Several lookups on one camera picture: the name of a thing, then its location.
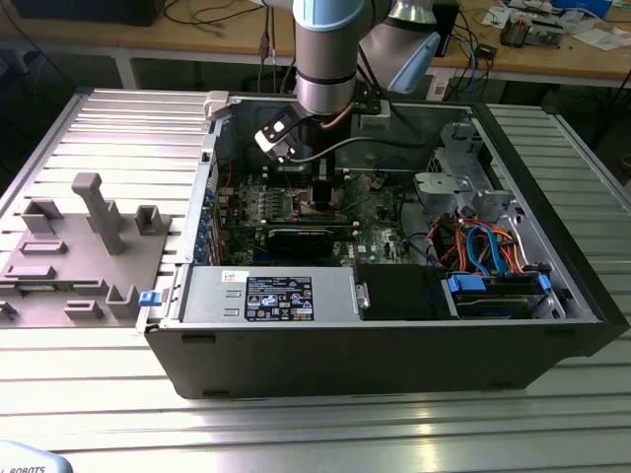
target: white sticker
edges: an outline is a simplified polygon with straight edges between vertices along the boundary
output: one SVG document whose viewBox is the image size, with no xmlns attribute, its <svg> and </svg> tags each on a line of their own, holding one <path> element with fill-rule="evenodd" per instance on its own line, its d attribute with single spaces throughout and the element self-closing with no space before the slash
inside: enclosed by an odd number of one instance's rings
<svg viewBox="0 0 631 473">
<path fill-rule="evenodd" d="M 249 276 L 249 271 L 222 271 L 222 283 L 244 283 Z"/>
</svg>

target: electronic equipment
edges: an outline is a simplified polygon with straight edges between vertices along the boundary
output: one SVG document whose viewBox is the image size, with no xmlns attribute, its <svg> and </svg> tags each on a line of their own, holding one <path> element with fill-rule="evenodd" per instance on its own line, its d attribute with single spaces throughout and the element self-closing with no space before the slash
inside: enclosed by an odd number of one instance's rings
<svg viewBox="0 0 631 473">
<path fill-rule="evenodd" d="M 23 18 L 80 20 L 151 27 L 165 0 L 13 0 Z"/>
<path fill-rule="evenodd" d="M 175 274 L 137 324 L 179 395 L 524 388 L 628 328 L 485 105 L 398 104 L 427 145 L 339 149 L 324 205 L 309 164 L 242 138 L 292 103 L 206 100 Z M 409 133 L 386 110 L 344 126 Z"/>
</svg>

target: blue cable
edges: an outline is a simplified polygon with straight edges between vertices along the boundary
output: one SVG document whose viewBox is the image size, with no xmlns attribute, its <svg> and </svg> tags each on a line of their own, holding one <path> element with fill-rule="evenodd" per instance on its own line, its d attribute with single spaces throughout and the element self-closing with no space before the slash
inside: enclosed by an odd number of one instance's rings
<svg viewBox="0 0 631 473">
<path fill-rule="evenodd" d="M 475 266 L 477 269 L 482 271 L 482 273 L 484 273 L 484 276 L 486 276 L 487 278 L 491 277 L 491 273 L 489 272 L 489 270 L 486 269 L 484 266 L 482 266 L 482 264 L 477 260 L 477 258 L 473 254 L 473 236 L 479 230 L 483 230 L 484 232 L 487 233 L 487 235 L 489 235 L 489 245 L 491 246 L 491 254 L 493 255 L 493 262 L 495 263 L 495 267 L 497 268 L 497 270 L 500 273 L 508 272 L 508 268 L 506 267 L 506 264 L 504 263 L 502 256 L 500 256 L 500 248 L 497 245 L 495 234 L 493 234 L 491 229 L 487 229 L 486 227 L 482 227 L 481 225 L 478 225 L 477 227 L 473 227 L 469 231 L 468 235 L 466 236 L 466 255 L 471 260 L 471 263 L 473 263 L 473 266 Z"/>
<path fill-rule="evenodd" d="M 477 58 L 475 57 L 475 51 L 473 51 L 473 46 L 471 45 L 471 43 L 469 41 L 467 41 L 466 39 L 463 39 L 461 37 L 459 37 L 458 40 L 463 42 L 466 45 L 466 47 L 468 47 L 469 54 L 470 54 L 470 57 L 471 57 L 471 62 L 473 64 L 473 68 L 472 68 L 472 71 L 471 71 L 471 78 L 469 79 L 469 85 L 466 86 L 466 89 L 464 90 L 464 94 L 462 94 L 462 98 L 465 99 L 466 96 L 468 96 L 469 93 L 471 92 L 471 86 L 473 86 L 473 82 L 474 82 L 474 79 L 475 79 L 475 73 L 477 72 Z"/>
</svg>

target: blue latch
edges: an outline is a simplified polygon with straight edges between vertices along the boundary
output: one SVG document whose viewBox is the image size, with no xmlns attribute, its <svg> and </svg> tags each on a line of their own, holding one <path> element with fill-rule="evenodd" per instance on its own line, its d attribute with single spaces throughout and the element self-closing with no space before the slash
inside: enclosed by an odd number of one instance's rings
<svg viewBox="0 0 631 473">
<path fill-rule="evenodd" d="M 158 291 L 144 291 L 140 294 L 138 304 L 141 307 L 159 307 L 162 305 L 162 293 Z"/>
<path fill-rule="evenodd" d="M 447 284 L 450 287 L 452 293 L 458 293 L 460 291 L 486 291 L 486 285 L 482 276 L 476 274 L 453 274 L 447 280 Z"/>
<path fill-rule="evenodd" d="M 541 289 L 543 289 L 546 293 L 549 293 L 552 290 L 550 278 L 548 278 L 545 274 L 539 274 L 539 284 L 541 285 Z"/>
</svg>

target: floor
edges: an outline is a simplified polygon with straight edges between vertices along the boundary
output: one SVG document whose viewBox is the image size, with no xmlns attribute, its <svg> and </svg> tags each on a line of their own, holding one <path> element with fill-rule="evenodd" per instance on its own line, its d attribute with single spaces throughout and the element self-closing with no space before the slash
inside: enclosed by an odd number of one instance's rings
<svg viewBox="0 0 631 473">
<path fill-rule="evenodd" d="M 120 82 L 113 61 L 105 57 L 52 55 L 53 61 L 78 86 L 118 88 Z M 15 173 L 38 144 L 57 113 L 73 91 L 42 57 L 29 57 L 30 72 L 23 76 L 4 74 L 0 78 L 0 189 L 6 188 Z M 257 66 L 137 59 L 134 62 L 140 83 L 145 89 L 157 90 L 256 90 Z M 271 80 L 263 81 L 263 90 L 271 91 Z M 423 99 L 429 78 L 414 94 Z M 553 106 L 572 124 L 586 142 L 606 116 L 611 90 L 591 87 L 561 86 L 550 88 L 529 84 L 489 81 L 481 83 L 468 101 L 488 103 L 541 103 Z M 611 172 L 625 184 L 629 176 L 619 164 L 621 156 L 631 152 L 631 112 L 628 107 L 612 120 L 610 129 L 595 147 L 598 156 Z"/>
</svg>

